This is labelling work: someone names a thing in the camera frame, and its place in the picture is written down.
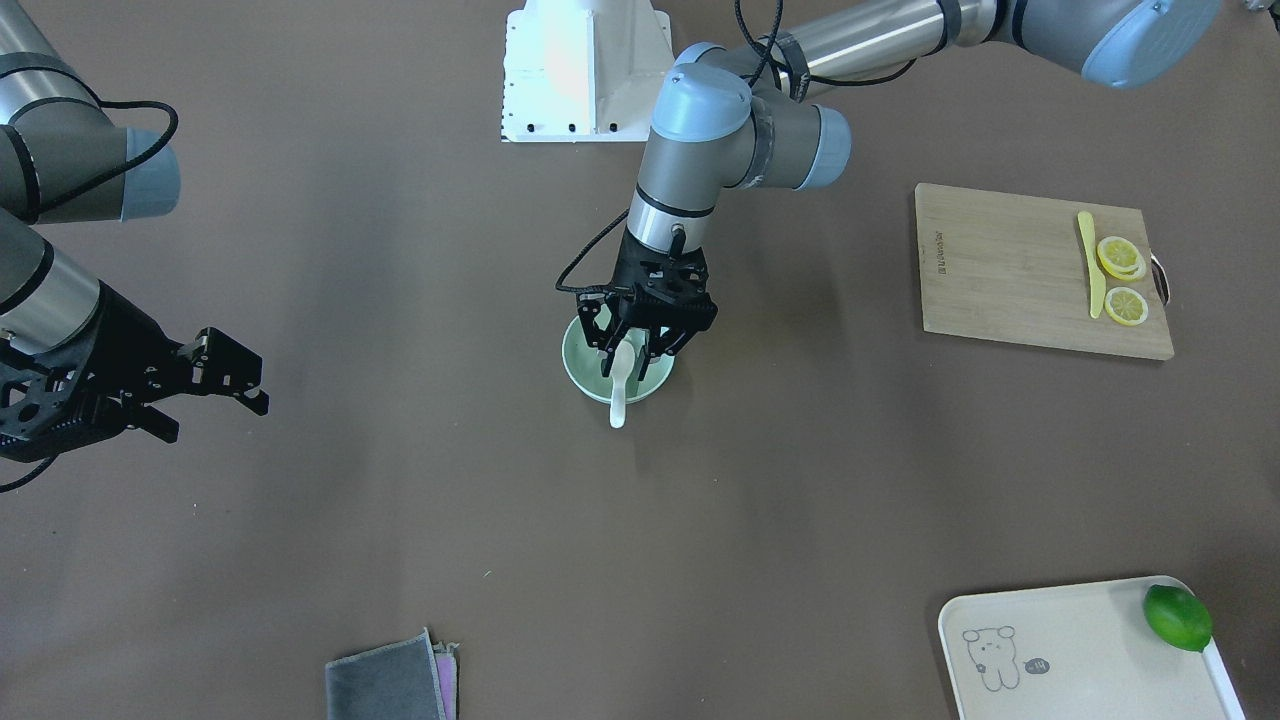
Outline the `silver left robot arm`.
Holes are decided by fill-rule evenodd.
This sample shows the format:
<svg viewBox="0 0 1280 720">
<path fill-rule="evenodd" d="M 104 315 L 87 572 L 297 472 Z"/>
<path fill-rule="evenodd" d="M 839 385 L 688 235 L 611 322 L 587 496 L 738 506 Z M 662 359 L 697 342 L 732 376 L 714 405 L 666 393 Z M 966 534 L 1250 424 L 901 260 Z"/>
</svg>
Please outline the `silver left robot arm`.
<svg viewBox="0 0 1280 720">
<path fill-rule="evenodd" d="M 612 277 L 570 288 L 591 370 L 608 387 L 708 331 L 703 245 L 724 190 L 832 184 L 852 151 L 849 122 L 812 104 L 832 88 L 896 79 L 950 47 L 1001 42 L 1112 88 L 1179 63 L 1216 1 L 861 1 L 741 47 L 696 44 L 667 72 Z"/>
</svg>

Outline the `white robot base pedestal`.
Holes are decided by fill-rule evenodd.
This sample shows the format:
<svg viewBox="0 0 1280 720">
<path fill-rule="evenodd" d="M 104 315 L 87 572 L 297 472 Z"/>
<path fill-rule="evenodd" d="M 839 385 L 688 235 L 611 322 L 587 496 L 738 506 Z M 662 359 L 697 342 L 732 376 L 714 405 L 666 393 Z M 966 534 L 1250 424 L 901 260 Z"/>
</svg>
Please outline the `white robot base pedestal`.
<svg viewBox="0 0 1280 720">
<path fill-rule="evenodd" d="M 506 19 L 500 137 L 644 143 L 673 59 L 649 1 L 527 1 Z"/>
</svg>

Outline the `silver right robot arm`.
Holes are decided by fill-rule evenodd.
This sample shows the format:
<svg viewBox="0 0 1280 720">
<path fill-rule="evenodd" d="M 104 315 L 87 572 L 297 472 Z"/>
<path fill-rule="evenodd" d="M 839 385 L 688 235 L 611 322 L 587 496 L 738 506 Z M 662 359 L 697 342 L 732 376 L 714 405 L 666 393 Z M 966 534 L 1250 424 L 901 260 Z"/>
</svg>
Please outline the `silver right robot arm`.
<svg viewBox="0 0 1280 720">
<path fill-rule="evenodd" d="M 215 328 L 188 343 L 78 265 L 40 224 L 161 217 L 180 196 L 170 146 L 118 126 L 26 9 L 1 5 L 3 456 L 45 462 L 141 429 L 172 443 L 175 395 L 232 397 L 265 415 L 261 357 Z"/>
</svg>

